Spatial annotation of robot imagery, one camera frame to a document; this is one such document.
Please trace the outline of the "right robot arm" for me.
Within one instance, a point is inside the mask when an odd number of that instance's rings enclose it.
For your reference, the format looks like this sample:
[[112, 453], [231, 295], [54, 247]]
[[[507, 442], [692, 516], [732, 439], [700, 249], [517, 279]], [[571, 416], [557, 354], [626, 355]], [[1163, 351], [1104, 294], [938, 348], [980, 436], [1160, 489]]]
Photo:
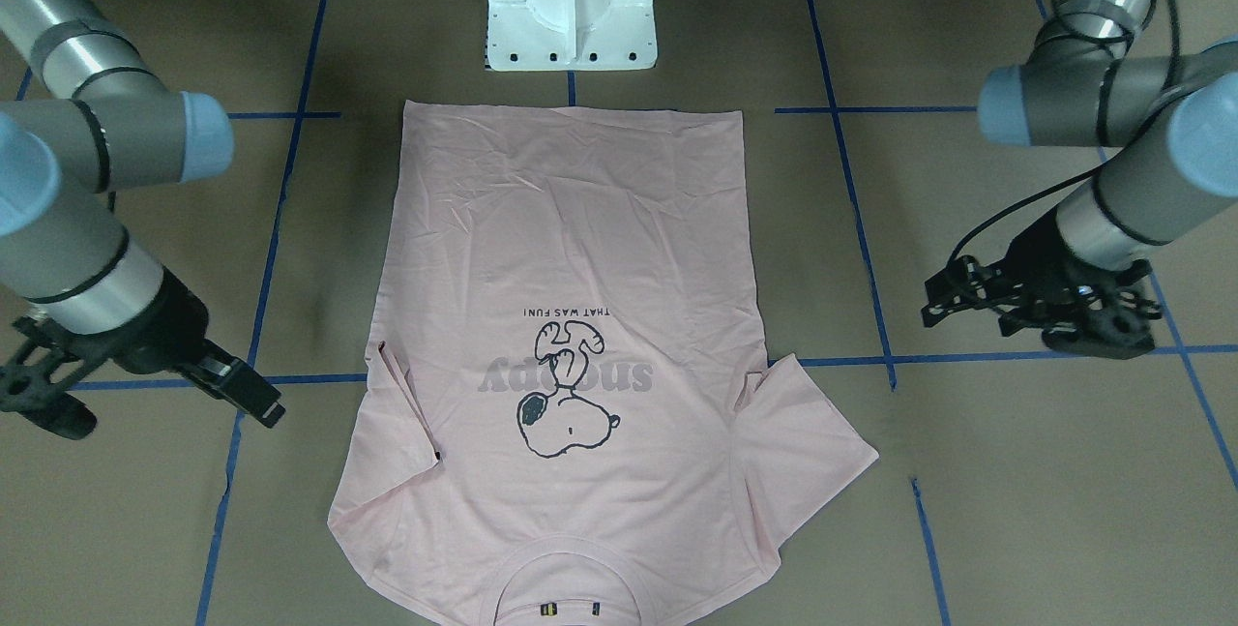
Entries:
[[220, 101], [171, 92], [92, 0], [2, 0], [2, 35], [50, 100], [2, 104], [2, 286], [31, 311], [2, 366], [2, 409], [79, 440], [97, 414], [72, 388], [104, 362], [178, 372], [265, 427], [279, 388], [213, 344], [203, 301], [132, 238], [103, 194], [230, 167]]

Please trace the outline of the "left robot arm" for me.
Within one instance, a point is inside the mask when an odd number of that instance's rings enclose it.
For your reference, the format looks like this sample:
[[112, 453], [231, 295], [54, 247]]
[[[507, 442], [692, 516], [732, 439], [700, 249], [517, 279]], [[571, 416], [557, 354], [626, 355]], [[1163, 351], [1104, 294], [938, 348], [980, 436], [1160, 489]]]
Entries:
[[1113, 147], [1061, 182], [1067, 195], [980, 264], [957, 244], [925, 282], [925, 327], [992, 312], [1003, 337], [1057, 353], [1153, 351], [1162, 306], [1141, 292], [1149, 256], [1236, 203], [1236, 40], [1181, 52], [1177, 0], [1049, 0], [1021, 66], [990, 71], [978, 116], [1015, 146]]

